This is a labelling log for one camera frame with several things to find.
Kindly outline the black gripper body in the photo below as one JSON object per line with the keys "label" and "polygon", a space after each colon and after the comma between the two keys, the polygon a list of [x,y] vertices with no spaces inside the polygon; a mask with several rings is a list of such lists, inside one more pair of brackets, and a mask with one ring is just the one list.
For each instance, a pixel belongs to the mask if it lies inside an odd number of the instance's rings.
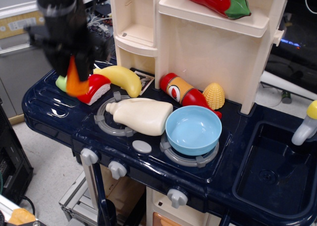
{"label": "black gripper body", "polygon": [[85,8],[41,7],[43,25],[28,25],[24,30],[30,44],[41,48],[49,62],[69,62],[74,55],[80,62],[107,60],[110,38],[93,34],[87,23]]}

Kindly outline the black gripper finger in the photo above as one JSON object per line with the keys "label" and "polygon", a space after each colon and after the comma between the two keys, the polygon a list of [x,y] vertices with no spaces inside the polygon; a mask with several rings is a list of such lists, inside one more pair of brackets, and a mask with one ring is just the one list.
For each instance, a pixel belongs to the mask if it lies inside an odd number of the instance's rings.
{"label": "black gripper finger", "polygon": [[44,53],[56,73],[62,77],[67,76],[67,71],[70,62],[70,56],[72,54],[69,48],[44,48]]}
{"label": "black gripper finger", "polygon": [[87,53],[77,53],[75,55],[75,65],[80,81],[87,81],[93,69],[94,59]]}

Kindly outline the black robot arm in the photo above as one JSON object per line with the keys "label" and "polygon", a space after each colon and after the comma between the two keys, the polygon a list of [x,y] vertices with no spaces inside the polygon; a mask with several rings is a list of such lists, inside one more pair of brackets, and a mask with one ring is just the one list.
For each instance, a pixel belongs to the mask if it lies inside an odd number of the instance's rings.
{"label": "black robot arm", "polygon": [[42,48],[57,74],[67,75],[71,57],[80,81],[86,81],[94,62],[107,58],[111,42],[97,38],[88,29],[83,0],[37,0],[44,25],[29,26],[30,44]]}

